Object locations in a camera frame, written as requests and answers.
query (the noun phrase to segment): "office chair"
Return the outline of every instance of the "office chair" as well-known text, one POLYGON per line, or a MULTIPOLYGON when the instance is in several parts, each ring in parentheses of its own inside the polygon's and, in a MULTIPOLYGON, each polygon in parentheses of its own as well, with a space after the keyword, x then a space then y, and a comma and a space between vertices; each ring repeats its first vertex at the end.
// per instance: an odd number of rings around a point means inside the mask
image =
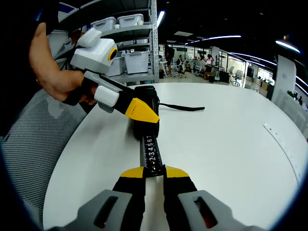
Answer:
POLYGON ((196 60, 196 67, 195 69, 198 71, 198 73, 194 73, 196 76, 201 75, 203 77, 203 74, 201 72, 205 71, 205 63, 203 61, 197 61, 196 60))
POLYGON ((43 224, 45 194, 53 169, 85 116, 79 104, 64 104, 40 90, 22 110, 6 137, 1 137, 10 180, 38 227, 43 224))
POLYGON ((184 76, 186 78, 186 75, 183 75, 181 73, 181 67, 182 67, 182 70, 185 72, 185 63, 186 63, 186 59, 184 60, 184 62, 181 62, 179 65, 175 65, 175 67, 177 68, 177 74, 174 75, 175 76, 180 76, 182 78, 182 76, 184 76))
POLYGON ((233 77, 233 69, 234 69, 234 66, 230 67, 230 70, 229 70, 229 77, 233 77))
POLYGON ((237 80, 241 80, 242 79, 242 74, 243 72, 241 70, 237 70, 236 74, 235 74, 235 80, 233 80, 231 83, 235 83, 235 86, 240 86, 240 83, 237 82, 237 80))

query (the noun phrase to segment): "black strap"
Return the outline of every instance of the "black strap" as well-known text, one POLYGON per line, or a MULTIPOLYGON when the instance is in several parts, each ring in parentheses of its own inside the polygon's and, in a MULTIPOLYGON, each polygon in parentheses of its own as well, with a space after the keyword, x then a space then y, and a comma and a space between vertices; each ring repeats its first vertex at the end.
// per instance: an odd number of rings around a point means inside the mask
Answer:
POLYGON ((167 106, 167 107, 174 108, 174 109, 181 110, 181 111, 188 111, 188 112, 200 111, 200 110, 205 109, 205 107, 184 107, 184 106, 178 106, 178 105, 166 104, 166 103, 159 103, 159 105, 167 106))

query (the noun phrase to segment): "round table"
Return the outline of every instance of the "round table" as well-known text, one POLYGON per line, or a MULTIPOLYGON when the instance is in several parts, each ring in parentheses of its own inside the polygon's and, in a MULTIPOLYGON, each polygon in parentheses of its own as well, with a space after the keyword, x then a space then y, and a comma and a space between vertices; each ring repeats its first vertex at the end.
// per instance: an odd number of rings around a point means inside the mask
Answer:
MULTIPOLYGON (((204 111, 159 107, 158 146, 164 164, 186 171, 198 190, 228 205, 245 225, 269 229, 292 201, 298 186, 293 169, 274 138, 271 125, 291 150, 301 173, 308 160, 307 142, 271 101, 255 91, 203 83, 153 84, 162 103, 205 106, 204 111)), ((78 209, 104 189, 112 189, 121 173, 140 165, 140 143, 131 120, 95 106, 79 125, 52 173, 43 211, 44 228, 64 226, 78 209)), ((168 230, 160 184, 147 182, 141 230, 168 230)))

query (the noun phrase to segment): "office worker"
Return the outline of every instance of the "office worker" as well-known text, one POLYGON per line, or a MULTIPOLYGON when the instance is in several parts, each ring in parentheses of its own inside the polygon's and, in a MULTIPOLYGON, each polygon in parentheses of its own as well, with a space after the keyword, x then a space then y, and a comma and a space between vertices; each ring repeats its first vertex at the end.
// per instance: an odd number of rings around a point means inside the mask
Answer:
POLYGON ((174 56, 174 49, 169 47, 167 43, 164 43, 163 45, 165 46, 165 58, 169 69, 169 75, 171 75, 171 60, 173 59, 174 56))
POLYGON ((210 55, 210 54, 207 55, 206 63, 213 65, 214 59, 213 59, 212 55, 210 55))
POLYGON ((301 106, 303 105, 302 96, 299 97, 298 102, 299 102, 299 105, 301 105, 301 106))
POLYGON ((199 55, 200 55, 200 61, 204 60, 204 58, 205 58, 204 55, 202 55, 201 53, 199 55))
POLYGON ((183 62, 182 60, 182 55, 179 56, 178 60, 177 60, 177 65, 179 65, 181 62, 183 62))

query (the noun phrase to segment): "white storage box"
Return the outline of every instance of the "white storage box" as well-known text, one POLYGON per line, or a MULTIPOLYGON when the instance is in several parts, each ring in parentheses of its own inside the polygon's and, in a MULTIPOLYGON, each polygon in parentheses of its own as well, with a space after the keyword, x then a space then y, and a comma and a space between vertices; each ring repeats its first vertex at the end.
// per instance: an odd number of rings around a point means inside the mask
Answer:
POLYGON ((94 27, 95 29, 104 32, 108 30, 113 30, 115 24, 117 24, 117 20, 114 17, 109 17, 91 23, 91 27, 94 27))
POLYGON ((123 46, 134 44, 134 40, 123 42, 123 46))
POLYGON ((148 72, 149 52, 136 51, 124 54, 128 74, 148 72))
POLYGON ((114 58, 114 61, 112 62, 108 72, 106 75, 109 77, 111 76, 118 76, 125 72, 126 66, 125 66, 125 60, 124 57, 116 57, 114 58))
POLYGON ((122 16, 117 18, 121 27, 137 26, 139 21, 143 21, 143 14, 132 14, 128 16, 122 16))
POLYGON ((62 48, 63 44, 67 41, 68 32, 63 30, 54 30, 47 36, 47 38, 51 50, 51 55, 54 57, 62 48))
POLYGON ((137 39, 136 42, 137 42, 137 44, 148 43, 148 39, 137 39))

